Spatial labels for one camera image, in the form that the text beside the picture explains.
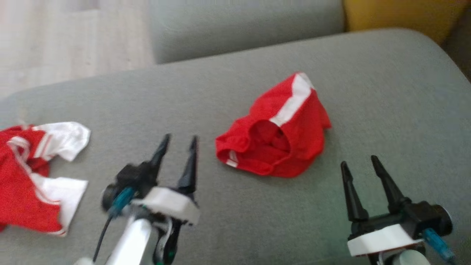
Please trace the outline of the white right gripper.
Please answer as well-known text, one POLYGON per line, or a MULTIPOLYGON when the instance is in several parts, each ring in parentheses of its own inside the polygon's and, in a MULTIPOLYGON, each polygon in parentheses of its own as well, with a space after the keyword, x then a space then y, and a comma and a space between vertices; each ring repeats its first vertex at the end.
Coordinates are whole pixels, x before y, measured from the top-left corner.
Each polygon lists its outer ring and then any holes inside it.
POLYGON ((369 218, 353 185, 347 162, 341 163, 347 215, 351 221, 351 235, 348 237, 347 247, 352 257, 395 250, 424 241, 422 238, 413 239, 401 226, 404 215, 399 212, 406 204, 411 203, 411 199, 403 195, 378 156, 372 155, 372 165, 382 182, 390 214, 369 218))

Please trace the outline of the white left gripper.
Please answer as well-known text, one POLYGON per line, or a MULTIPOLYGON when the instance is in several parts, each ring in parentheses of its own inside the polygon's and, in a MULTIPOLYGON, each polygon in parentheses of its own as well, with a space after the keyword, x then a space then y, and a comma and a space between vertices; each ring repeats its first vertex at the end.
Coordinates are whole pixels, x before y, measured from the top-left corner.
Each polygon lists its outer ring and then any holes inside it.
MULTIPOLYGON (((170 143, 171 134, 165 134, 158 148, 149 161, 150 173, 157 176, 160 165, 170 143)), ((198 136, 193 136, 188 148, 188 158, 181 178, 178 180, 178 192, 167 187, 153 187, 144 198, 134 198, 133 205, 145 206, 151 213, 160 213, 183 223, 196 225, 200 210, 195 201, 186 195, 196 191, 198 164, 198 136)))

